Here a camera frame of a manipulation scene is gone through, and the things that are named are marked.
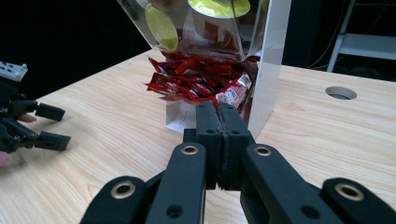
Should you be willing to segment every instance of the white shelf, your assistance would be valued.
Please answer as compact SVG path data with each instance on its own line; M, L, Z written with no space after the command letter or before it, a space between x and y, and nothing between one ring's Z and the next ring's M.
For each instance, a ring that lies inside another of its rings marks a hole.
M396 60L396 37L345 34L339 53Z

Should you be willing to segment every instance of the human hand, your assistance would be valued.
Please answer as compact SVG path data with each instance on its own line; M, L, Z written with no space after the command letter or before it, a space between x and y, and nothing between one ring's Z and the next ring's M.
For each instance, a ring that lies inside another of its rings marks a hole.
M32 117L32 116L27 115L27 114L23 114L23 115L20 115L18 117L18 120L30 123L30 122L34 122L35 121L35 117ZM6 153L4 151L0 151L0 167L8 165L9 162L11 161L11 158L12 157L11 157L10 154L8 154L8 153Z

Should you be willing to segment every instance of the wooden table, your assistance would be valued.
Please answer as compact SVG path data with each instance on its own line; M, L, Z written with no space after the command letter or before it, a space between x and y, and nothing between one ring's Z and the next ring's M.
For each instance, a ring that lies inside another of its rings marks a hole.
M0 169L0 223L78 223L109 180L148 180L166 167L182 134L164 125L165 102L146 91L149 51L38 101L63 121L29 127L72 136L64 152L21 148ZM349 88L354 100L325 93ZM396 83L283 66L276 107L258 143L277 148L309 183L360 182L396 209ZM238 192L206 194L205 223L244 223Z

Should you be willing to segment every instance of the pile of red packets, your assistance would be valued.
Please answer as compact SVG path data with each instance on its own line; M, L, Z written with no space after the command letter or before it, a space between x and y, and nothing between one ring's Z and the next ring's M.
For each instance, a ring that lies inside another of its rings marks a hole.
M248 84L258 73L257 61L214 59L199 55L163 52L166 62L148 58L155 71L148 91L156 91L166 101L183 100L199 104L211 100L238 107L246 99Z

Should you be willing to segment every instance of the acrylic box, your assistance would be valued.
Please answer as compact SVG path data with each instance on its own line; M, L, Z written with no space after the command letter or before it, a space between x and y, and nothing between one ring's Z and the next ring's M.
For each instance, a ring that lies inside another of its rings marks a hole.
M247 126L257 136L273 111L291 0L118 0L153 49L238 62L260 57ZM166 125L194 128L195 110L166 105Z

